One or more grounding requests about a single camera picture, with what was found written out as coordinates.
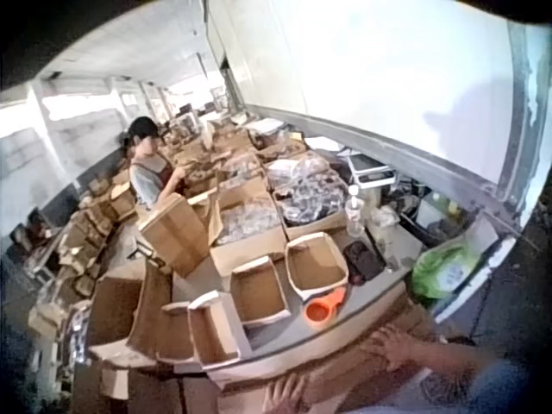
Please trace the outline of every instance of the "orange scoop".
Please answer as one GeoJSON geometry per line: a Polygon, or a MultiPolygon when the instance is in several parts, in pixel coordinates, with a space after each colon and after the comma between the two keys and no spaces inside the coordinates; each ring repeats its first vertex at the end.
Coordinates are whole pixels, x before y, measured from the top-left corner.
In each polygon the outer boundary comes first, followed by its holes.
{"type": "Polygon", "coordinates": [[[313,328],[321,329],[337,314],[337,306],[345,298],[345,288],[338,287],[332,293],[312,299],[304,307],[304,318],[313,328]]]}

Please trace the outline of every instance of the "black object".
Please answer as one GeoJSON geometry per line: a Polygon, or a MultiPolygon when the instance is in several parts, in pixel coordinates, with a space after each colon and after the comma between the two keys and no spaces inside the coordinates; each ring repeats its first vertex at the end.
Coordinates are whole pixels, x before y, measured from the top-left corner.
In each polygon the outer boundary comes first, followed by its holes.
{"type": "Polygon", "coordinates": [[[364,285],[380,274],[385,264],[362,241],[353,241],[343,249],[351,285],[364,285]]]}

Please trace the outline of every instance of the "water bottle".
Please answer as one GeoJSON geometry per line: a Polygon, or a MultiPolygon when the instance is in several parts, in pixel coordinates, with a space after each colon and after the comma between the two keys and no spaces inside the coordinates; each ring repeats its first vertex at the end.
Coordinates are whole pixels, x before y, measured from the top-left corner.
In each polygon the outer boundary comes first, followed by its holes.
{"type": "Polygon", "coordinates": [[[364,201],[359,199],[358,195],[359,186],[350,185],[345,203],[345,213],[347,214],[347,232],[351,237],[360,237],[364,232],[364,222],[361,216],[364,201]]]}

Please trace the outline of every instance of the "window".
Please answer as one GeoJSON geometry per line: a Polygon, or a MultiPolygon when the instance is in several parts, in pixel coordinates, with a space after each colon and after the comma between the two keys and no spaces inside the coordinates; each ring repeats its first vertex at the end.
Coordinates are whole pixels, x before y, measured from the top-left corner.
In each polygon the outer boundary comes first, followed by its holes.
{"type": "Polygon", "coordinates": [[[58,95],[42,99],[52,121],[116,108],[111,95],[58,95]]]}
{"type": "Polygon", "coordinates": [[[31,127],[26,103],[15,103],[0,108],[0,138],[31,127]]]}

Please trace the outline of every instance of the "cardboard flap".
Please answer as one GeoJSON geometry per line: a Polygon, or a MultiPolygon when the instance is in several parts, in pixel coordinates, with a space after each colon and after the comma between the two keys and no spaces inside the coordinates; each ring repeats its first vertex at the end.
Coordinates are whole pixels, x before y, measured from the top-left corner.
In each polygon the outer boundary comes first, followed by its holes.
{"type": "Polygon", "coordinates": [[[155,358],[156,335],[161,307],[171,302],[173,276],[163,273],[146,261],[146,278],[142,284],[135,322],[129,335],[129,347],[155,358]]]}
{"type": "Polygon", "coordinates": [[[210,246],[213,245],[222,231],[223,220],[221,218],[221,206],[217,198],[212,198],[208,228],[208,240],[210,246]]]}
{"type": "Polygon", "coordinates": [[[179,364],[193,358],[189,302],[166,304],[161,308],[157,328],[157,360],[167,364],[179,364]]]}

